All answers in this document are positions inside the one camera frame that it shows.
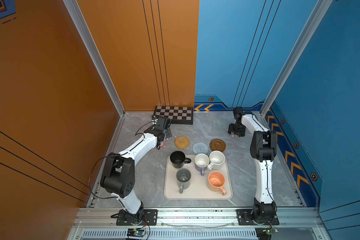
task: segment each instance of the chessboard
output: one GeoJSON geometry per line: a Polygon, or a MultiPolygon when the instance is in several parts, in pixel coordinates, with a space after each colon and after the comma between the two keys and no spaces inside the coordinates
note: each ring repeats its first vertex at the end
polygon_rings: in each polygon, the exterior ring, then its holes
{"type": "Polygon", "coordinates": [[[174,124],[193,124],[192,107],[156,106],[154,114],[168,117],[174,124]]]}

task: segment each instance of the black mug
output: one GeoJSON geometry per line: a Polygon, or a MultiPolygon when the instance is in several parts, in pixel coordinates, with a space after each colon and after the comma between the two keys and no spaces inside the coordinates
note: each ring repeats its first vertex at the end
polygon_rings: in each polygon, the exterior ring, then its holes
{"type": "Polygon", "coordinates": [[[185,157],[185,154],[182,151],[175,151],[171,153],[169,158],[171,159],[174,168],[182,168],[184,163],[191,163],[191,160],[185,157]]]}

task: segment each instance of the orange mug handle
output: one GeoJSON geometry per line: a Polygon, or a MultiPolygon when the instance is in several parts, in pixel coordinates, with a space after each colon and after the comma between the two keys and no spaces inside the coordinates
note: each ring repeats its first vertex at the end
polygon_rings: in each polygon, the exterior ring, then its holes
{"type": "Polygon", "coordinates": [[[220,188],[220,192],[222,195],[227,194],[227,190],[225,190],[225,188],[223,188],[223,187],[220,188]]]}

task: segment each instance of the yellow woven coaster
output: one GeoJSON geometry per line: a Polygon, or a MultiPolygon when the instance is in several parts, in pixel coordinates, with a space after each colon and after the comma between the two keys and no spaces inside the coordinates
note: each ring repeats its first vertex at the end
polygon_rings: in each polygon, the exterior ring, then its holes
{"type": "Polygon", "coordinates": [[[180,136],[175,139],[175,146],[180,149],[187,148],[189,146],[189,139],[184,136],[180,136]]]}

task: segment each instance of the tray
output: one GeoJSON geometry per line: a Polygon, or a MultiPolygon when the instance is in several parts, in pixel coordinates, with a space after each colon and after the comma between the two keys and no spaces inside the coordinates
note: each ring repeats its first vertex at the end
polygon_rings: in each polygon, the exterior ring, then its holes
{"type": "Polygon", "coordinates": [[[217,171],[221,172],[225,177],[224,188],[227,191],[226,195],[222,195],[220,191],[213,192],[208,188],[208,175],[214,171],[206,170],[204,176],[200,174],[195,168],[196,155],[186,155],[185,157],[192,160],[189,164],[184,164],[183,168],[191,172],[191,185],[189,188],[184,189],[183,193],[179,193],[179,187],[176,180],[176,172],[178,168],[174,168],[169,157],[167,158],[167,169],[165,171],[165,185],[164,196],[167,199],[210,199],[210,200],[227,200],[233,196],[231,179],[229,178],[227,159],[223,166],[217,171]]]}

